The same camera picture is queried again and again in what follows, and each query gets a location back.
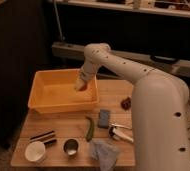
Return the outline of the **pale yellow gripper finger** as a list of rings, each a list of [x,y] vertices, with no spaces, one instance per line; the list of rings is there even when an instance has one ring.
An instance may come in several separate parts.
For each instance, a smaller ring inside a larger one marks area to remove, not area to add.
[[[86,83],[85,83],[81,78],[78,78],[78,79],[76,80],[76,83],[75,83],[75,90],[76,90],[76,91],[80,91],[80,88],[81,88],[82,86],[84,86],[84,85],[86,85]]]

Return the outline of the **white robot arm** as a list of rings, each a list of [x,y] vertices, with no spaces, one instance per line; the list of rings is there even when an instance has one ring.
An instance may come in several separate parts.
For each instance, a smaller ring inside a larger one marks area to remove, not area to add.
[[[86,45],[84,57],[76,90],[84,89],[102,66],[133,84],[136,171],[190,171],[187,84],[159,69],[113,55],[106,43]]]

